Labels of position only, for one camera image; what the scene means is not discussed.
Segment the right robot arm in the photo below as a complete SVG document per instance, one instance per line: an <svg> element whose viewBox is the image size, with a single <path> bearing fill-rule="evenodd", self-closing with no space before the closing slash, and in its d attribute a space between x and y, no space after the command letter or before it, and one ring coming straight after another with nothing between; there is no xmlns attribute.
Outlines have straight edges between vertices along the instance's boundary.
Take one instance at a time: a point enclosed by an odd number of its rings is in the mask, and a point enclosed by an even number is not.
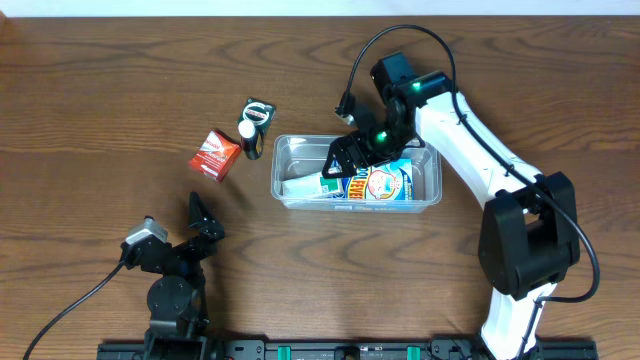
<svg viewBox="0 0 640 360"><path fill-rule="evenodd" d="M418 75L406 57L380 59L370 76L385 119L345 91L336 114L354 131L334 140L323 172L353 177L387 165L416 145L434 147L482 208L478 259L492 286L474 357L536 358L544 305L580 259L575 189L561 172L546 176L511 152L477 118L455 75Z"/></svg>

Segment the blue Kool Fever box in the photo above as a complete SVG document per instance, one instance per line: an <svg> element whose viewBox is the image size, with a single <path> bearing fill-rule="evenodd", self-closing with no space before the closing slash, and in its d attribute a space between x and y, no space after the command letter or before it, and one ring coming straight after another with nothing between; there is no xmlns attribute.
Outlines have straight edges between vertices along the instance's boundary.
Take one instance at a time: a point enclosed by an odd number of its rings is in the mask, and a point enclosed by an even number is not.
<svg viewBox="0 0 640 360"><path fill-rule="evenodd" d="M410 159L358 169L355 176L340 178L342 192L333 198L348 200L412 200L413 168Z"/></svg>

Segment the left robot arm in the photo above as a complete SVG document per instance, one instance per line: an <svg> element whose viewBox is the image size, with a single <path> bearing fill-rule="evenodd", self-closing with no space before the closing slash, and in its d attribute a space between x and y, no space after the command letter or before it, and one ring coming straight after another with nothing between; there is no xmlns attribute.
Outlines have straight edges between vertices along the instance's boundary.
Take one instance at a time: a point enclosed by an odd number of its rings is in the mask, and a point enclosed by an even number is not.
<svg viewBox="0 0 640 360"><path fill-rule="evenodd" d="M147 293L149 329L135 359L224 357L222 342L206 334L210 318L201 266L216 253L216 243L225 236L224 227L196 192L189 195L188 227L195 235L172 245L167 230L147 216L121 244L120 262L127 269L138 267L160 276Z"/></svg>

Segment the white blue Panadol box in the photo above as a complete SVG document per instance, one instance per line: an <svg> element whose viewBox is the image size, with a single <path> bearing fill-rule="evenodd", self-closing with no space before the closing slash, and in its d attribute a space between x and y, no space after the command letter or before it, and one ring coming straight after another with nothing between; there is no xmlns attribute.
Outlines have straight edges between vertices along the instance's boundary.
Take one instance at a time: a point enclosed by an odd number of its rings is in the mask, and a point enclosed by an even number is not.
<svg viewBox="0 0 640 360"><path fill-rule="evenodd" d="M322 176L321 172L312 173L295 179L289 179L282 183L282 195L284 198L341 198L344 194L345 192L341 179L327 179Z"/></svg>

